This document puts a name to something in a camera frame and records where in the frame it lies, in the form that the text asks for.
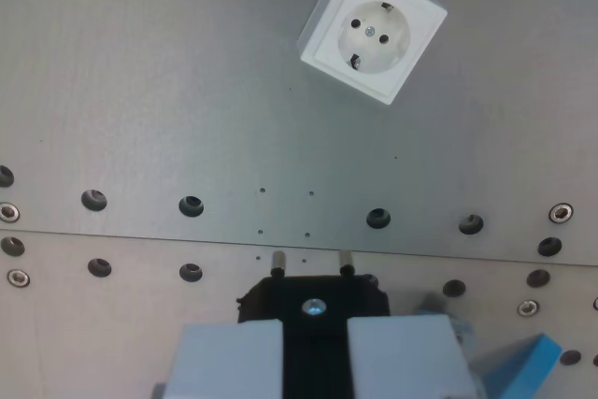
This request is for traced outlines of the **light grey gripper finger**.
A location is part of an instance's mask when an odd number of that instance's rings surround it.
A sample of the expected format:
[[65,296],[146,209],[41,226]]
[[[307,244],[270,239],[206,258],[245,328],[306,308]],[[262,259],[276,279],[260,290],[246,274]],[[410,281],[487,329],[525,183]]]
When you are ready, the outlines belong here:
[[357,398],[476,398],[461,346],[446,315],[348,320]]

